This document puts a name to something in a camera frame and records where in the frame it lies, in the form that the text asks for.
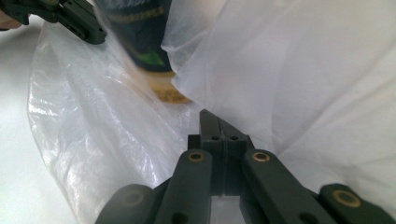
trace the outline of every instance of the plastic bag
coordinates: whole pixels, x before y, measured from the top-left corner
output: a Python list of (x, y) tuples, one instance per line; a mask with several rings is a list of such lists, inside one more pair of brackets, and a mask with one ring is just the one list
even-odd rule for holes
[(120, 52), (112, 35), (92, 46), (58, 24), (45, 24), (35, 52), (32, 131), (80, 223), (94, 223), (116, 190), (169, 178), (198, 133), (200, 108), (160, 103)]
[(396, 217), (396, 3), (228, 0), (198, 30), (172, 13), (189, 6), (163, 41), (177, 88), (305, 187), (344, 183)]

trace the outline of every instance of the transparent plastic bag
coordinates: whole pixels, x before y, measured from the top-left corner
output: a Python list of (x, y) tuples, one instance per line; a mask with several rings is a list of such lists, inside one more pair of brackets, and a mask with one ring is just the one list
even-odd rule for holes
[(189, 13), (169, 21), (163, 48), (184, 95), (305, 187), (344, 183), (396, 217), (394, 1), (228, 0), (198, 30)]
[(28, 115), (44, 162), (78, 222), (94, 223), (112, 194), (169, 178), (189, 133), (194, 104), (160, 103), (110, 34), (93, 46), (45, 24), (33, 61)]

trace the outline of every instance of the bottle label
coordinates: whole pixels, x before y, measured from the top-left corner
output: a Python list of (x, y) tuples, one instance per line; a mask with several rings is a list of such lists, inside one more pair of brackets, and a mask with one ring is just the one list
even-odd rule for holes
[(172, 71), (167, 53), (161, 49), (170, 1), (129, 3), (112, 7), (107, 0), (96, 0), (108, 26), (137, 66), (153, 72)]

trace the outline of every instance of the bottle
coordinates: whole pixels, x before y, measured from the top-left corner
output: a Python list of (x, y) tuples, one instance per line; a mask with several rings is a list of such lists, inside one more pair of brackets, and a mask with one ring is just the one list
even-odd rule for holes
[(187, 103), (171, 83), (167, 53), (161, 49), (171, 0), (95, 0), (103, 20), (116, 34), (156, 95), (166, 103)]

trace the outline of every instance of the brass insert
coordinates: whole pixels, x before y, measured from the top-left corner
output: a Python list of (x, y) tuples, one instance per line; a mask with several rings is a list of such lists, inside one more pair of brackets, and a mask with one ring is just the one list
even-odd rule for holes
[(192, 152), (189, 155), (189, 161), (198, 162), (198, 161), (203, 161), (204, 158), (205, 156), (201, 152)]
[(125, 207), (135, 207), (143, 202), (145, 196), (138, 190), (129, 191), (122, 198), (122, 205)]
[(334, 199), (348, 207), (360, 207), (361, 206), (361, 199), (358, 198), (355, 194), (343, 190), (343, 189), (337, 189), (332, 192), (332, 196)]
[(263, 152), (253, 153), (252, 157), (253, 157), (253, 160), (255, 160), (255, 161), (269, 161), (270, 160), (270, 156), (268, 156), (266, 153), (263, 153)]

